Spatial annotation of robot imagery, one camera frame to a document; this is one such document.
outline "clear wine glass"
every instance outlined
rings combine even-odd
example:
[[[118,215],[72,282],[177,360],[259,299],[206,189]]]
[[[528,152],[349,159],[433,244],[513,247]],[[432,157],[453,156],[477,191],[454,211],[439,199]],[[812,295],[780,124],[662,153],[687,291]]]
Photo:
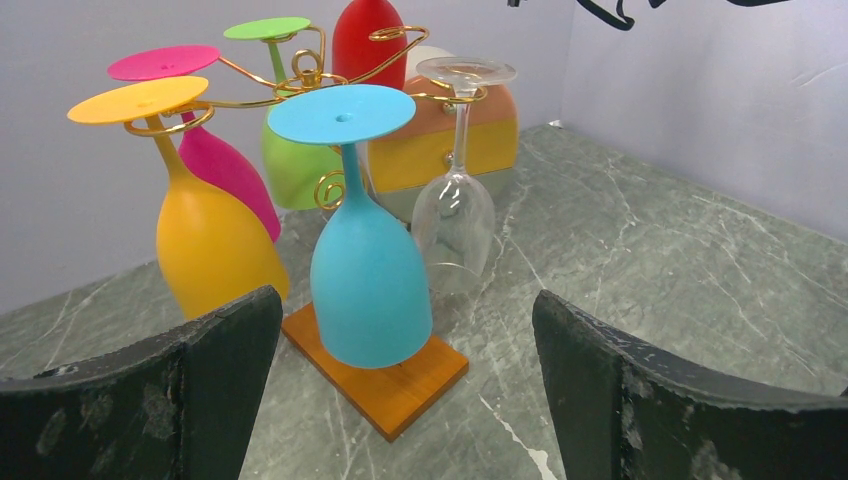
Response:
[[[417,70],[452,86],[459,98],[474,97],[479,88],[505,84],[516,76],[505,63],[464,57],[431,58]],[[456,105],[450,170],[424,187],[412,212],[412,236],[424,256],[430,288],[442,293],[463,293],[478,284],[495,230],[492,197],[465,167],[470,106]]]

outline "marble table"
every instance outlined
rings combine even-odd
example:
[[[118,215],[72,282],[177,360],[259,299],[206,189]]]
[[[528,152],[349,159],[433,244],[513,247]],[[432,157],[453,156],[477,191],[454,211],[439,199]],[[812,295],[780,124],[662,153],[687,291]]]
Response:
[[[471,370],[393,444],[285,339],[244,479],[564,479],[530,324],[549,289],[708,367],[810,392],[848,385],[848,246],[551,126],[522,134],[479,288],[434,297]],[[309,301],[319,212],[278,242]],[[0,317],[0,377],[109,352],[182,321],[155,263]]]

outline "wine glass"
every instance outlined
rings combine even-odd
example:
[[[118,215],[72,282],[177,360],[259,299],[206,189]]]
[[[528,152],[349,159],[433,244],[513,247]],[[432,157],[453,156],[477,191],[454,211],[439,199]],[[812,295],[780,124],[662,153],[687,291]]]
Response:
[[[156,255],[187,320],[264,285],[274,287],[283,300],[289,291],[288,273],[259,217],[230,193],[194,175],[170,139],[212,117],[214,108],[198,100],[208,86],[208,80],[195,76],[148,80],[101,93],[68,112],[76,123],[123,123],[127,132],[156,142],[168,170],[156,224]],[[186,105],[205,113],[165,128],[162,114]],[[148,128],[134,126],[140,119]]]
[[[124,57],[109,66],[115,80],[143,82],[158,78],[191,75],[221,58],[221,52],[206,45],[176,45]],[[182,112],[183,122],[194,120],[194,111]],[[259,217],[271,241],[280,237],[282,226],[262,176],[232,145],[202,125],[186,130],[178,151],[185,166],[199,177],[241,200]]]
[[[457,98],[469,100],[481,87],[516,77],[511,66],[479,58],[431,58],[417,69],[422,76],[453,87]],[[412,235],[424,256],[430,288],[442,293],[464,293],[477,285],[495,230],[492,197],[465,169],[469,108],[470,102],[456,104],[450,170],[424,187],[412,211]]]
[[[313,26],[308,18],[278,17],[255,20],[228,28],[224,31],[224,36],[230,40],[259,40],[265,43],[271,55],[275,83],[280,84],[287,79],[287,74],[283,67],[278,46],[304,31],[320,33],[321,47],[319,52],[316,53],[311,50],[307,52],[311,52],[308,56],[312,56],[318,64],[317,70],[322,70],[324,32]],[[290,92],[284,90],[278,90],[278,92],[283,96],[290,95]],[[342,168],[341,156],[329,146],[302,145],[275,135],[268,127],[268,118],[276,107],[276,105],[268,107],[265,122],[262,124],[260,144],[262,163],[267,174],[268,188],[272,200],[277,206],[285,210],[317,208],[320,205],[315,203],[314,191],[316,185],[323,176]],[[336,190],[325,192],[328,195],[329,202],[338,200]]]
[[[356,151],[357,143],[388,135],[414,115],[415,102],[400,90],[341,85],[293,96],[268,117],[271,130],[289,141],[341,145],[344,200],[315,244],[309,286],[321,343],[357,368],[409,359],[433,329],[421,252],[366,193]]]

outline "wooden base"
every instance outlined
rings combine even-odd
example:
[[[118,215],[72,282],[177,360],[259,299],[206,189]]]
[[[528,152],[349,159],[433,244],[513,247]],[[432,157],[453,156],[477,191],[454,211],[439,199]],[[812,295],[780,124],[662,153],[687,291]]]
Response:
[[[436,336],[415,356],[392,367],[345,365],[321,344],[311,303],[283,320],[282,330],[389,442],[468,372],[468,359]]]

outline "gold wire spiral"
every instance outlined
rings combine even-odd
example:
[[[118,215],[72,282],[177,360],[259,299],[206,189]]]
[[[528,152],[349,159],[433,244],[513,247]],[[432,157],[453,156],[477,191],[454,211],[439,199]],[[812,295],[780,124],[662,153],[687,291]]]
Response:
[[[345,186],[344,186],[344,183],[342,183],[342,182],[333,182],[333,183],[327,185],[326,188],[324,189],[324,200],[321,201],[321,196],[320,196],[321,189],[324,188],[324,184],[327,183],[330,180],[330,178],[332,178],[336,175],[341,175],[342,178],[344,178],[344,170],[333,170],[331,172],[327,172],[324,176],[322,176],[318,180],[318,184],[315,185],[315,191],[312,194],[312,198],[315,199],[315,205],[318,205],[319,207],[321,207],[322,210],[335,210],[335,209],[339,208],[341,206],[342,202],[344,201]],[[336,200],[335,202],[331,203],[331,204],[327,204],[327,202],[330,201],[330,192],[334,188],[338,188],[340,190],[339,199]]]
[[[430,80],[431,83],[438,85],[442,88],[445,88],[442,82],[436,80]],[[486,87],[480,87],[474,93],[473,97],[443,97],[440,95],[430,95],[429,93],[410,93],[409,96],[412,98],[425,98],[427,100],[432,100],[434,102],[447,103],[449,105],[458,105],[458,104],[469,104],[474,102],[479,102],[483,100],[489,95],[489,91],[486,90]]]
[[[187,113],[197,110],[203,110],[203,114],[197,118],[189,120],[188,122],[184,122],[179,125],[174,125],[173,127],[163,128],[161,130],[154,130],[150,128],[138,128],[133,125],[132,121],[129,121],[124,122],[124,129],[129,133],[137,135],[139,137],[159,137],[163,135],[173,135],[175,133],[184,132],[194,127],[203,125],[204,123],[208,122],[210,118],[212,118],[212,115],[215,115],[215,107],[213,107],[207,102],[196,101],[187,103],[175,110],[163,112],[162,116],[170,117],[171,115],[176,115],[177,113]]]
[[[301,68],[300,61],[305,57],[310,57],[315,61],[315,68]],[[287,78],[274,86],[274,97],[279,101],[291,98],[292,96],[300,93],[324,88],[322,83],[325,78],[332,79],[334,85],[346,85],[348,83],[347,79],[341,75],[325,73],[324,58],[320,54],[309,49],[298,50],[292,57],[291,66],[295,76]],[[293,85],[295,82],[299,82],[300,86]],[[288,92],[292,95],[283,96],[280,91]]]
[[[414,26],[408,26],[408,25],[403,25],[403,26],[399,26],[399,27],[389,27],[389,28],[384,28],[382,30],[377,30],[376,32],[372,32],[371,35],[368,36],[368,40],[371,40],[372,42],[387,42],[389,40],[394,40],[395,38],[404,36],[408,32],[418,32],[418,33],[421,34],[421,36],[416,38],[415,40],[409,42],[409,44],[406,47],[402,48],[400,51],[398,51],[397,53],[395,53],[391,57],[387,58],[386,61],[377,65],[370,72],[364,73],[364,74],[354,78],[353,80],[350,80],[350,83],[351,84],[362,83],[365,80],[368,80],[368,79],[374,77],[375,75],[379,74],[380,72],[382,72],[383,70],[388,68],[389,65],[398,61],[400,59],[400,57],[409,53],[410,50],[412,50],[413,48],[418,46],[418,44],[420,44],[421,42],[426,40],[427,37],[430,36],[430,30],[427,30],[424,27],[414,27]]]

